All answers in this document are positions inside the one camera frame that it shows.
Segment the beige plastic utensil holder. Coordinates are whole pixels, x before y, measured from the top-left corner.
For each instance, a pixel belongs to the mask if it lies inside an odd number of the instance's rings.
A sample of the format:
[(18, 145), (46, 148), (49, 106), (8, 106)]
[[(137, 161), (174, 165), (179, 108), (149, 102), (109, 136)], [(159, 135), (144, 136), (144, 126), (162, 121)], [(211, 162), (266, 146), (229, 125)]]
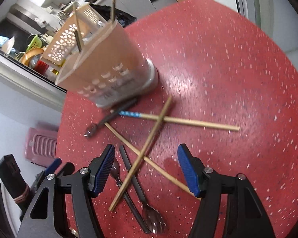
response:
[(158, 71), (122, 25), (90, 5), (75, 10), (54, 35), (41, 60), (58, 71), (55, 84), (109, 108), (158, 84)]

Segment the pink plastic stool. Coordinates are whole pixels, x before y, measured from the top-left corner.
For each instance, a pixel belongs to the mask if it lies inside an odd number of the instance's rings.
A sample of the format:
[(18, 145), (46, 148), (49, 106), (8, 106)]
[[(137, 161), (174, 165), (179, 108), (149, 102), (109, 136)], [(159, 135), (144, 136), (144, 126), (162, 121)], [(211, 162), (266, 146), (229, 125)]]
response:
[(56, 159), (57, 131), (29, 128), (25, 143), (25, 159), (33, 164), (48, 167)]

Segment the plain wooden chopstick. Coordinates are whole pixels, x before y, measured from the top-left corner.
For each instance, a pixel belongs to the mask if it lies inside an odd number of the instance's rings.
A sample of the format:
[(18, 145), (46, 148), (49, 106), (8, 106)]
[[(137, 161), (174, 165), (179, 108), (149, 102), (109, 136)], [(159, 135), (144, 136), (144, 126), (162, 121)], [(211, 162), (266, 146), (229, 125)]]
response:
[(114, 23), (115, 21), (115, 7), (116, 7), (116, 0), (112, 0), (112, 4), (111, 4), (111, 14), (110, 14), (110, 20), (111, 23)]
[(152, 140), (154, 139), (156, 133), (158, 132), (158, 130), (161, 127), (162, 121), (164, 116), (167, 114), (169, 107), (172, 103), (172, 95), (170, 95), (167, 99), (167, 101), (165, 102), (165, 105), (163, 106), (163, 109), (160, 112), (160, 115), (158, 116), (158, 119), (156, 121), (156, 123), (154, 124), (154, 127), (152, 128), (152, 130), (150, 131), (149, 136), (147, 137), (137, 159), (135, 160), (135, 162), (133, 163), (130, 171), (128, 172), (127, 176), (124, 179), (124, 182), (122, 183), (121, 187), (119, 188), (119, 191), (117, 192), (117, 194), (115, 195), (110, 207), (109, 207), (109, 211), (113, 211), (115, 209), (115, 207), (117, 206), (118, 202), (120, 201), (121, 197), (123, 196), (125, 190), (128, 188), (132, 177), (135, 175), (135, 173), (138, 171), (140, 164), (149, 148), (149, 146), (152, 143)]
[[(136, 155), (140, 154), (140, 151), (137, 150), (136, 147), (134, 147), (128, 140), (126, 140), (121, 134), (119, 134), (110, 124), (105, 123), (105, 126), (120, 140), (126, 147), (131, 149), (132, 152), (134, 152)], [(184, 185), (182, 182), (177, 180), (175, 177), (167, 173), (163, 168), (159, 167), (156, 163), (154, 163), (150, 158), (147, 156), (144, 156), (143, 160), (151, 166), (154, 170), (156, 170), (158, 173), (160, 173), (163, 177), (163, 179), (169, 180), (171, 183), (176, 185), (180, 190), (185, 191), (187, 194), (194, 197), (194, 195), (189, 191), (189, 188)]]

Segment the blue patterned wooden chopstick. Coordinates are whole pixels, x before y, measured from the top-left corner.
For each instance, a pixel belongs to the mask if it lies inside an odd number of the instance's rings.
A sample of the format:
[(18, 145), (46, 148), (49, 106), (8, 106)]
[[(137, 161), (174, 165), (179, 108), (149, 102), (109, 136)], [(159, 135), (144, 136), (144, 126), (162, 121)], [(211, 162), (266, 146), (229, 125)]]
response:
[[(133, 117), (133, 118), (140, 118), (140, 119), (146, 119), (146, 120), (157, 120), (159, 118), (158, 115), (154, 115), (154, 114), (145, 114), (145, 113), (129, 112), (129, 111), (122, 111), (119, 113), (119, 115), (123, 117)], [(168, 117), (168, 116), (164, 116), (164, 121), (167, 123), (173, 123), (173, 124), (213, 128), (217, 130), (228, 130), (228, 131), (235, 131), (235, 132), (238, 132), (241, 129), (239, 126), (211, 123), (211, 122), (201, 121), (201, 120), (182, 119), (182, 118)]]

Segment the kitchen counter with clutter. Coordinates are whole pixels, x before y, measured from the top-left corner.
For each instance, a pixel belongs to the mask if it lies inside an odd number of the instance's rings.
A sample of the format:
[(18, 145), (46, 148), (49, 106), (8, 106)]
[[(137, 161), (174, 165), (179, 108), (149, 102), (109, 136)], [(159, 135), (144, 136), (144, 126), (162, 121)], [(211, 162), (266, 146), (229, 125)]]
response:
[(25, 52), (35, 36), (42, 47), (48, 45), (44, 35), (54, 36), (64, 21), (59, 17), (61, 10), (53, 7), (39, 7), (30, 0), (17, 0), (7, 5), (7, 12), (0, 9), (0, 36), (14, 38), (12, 57)]

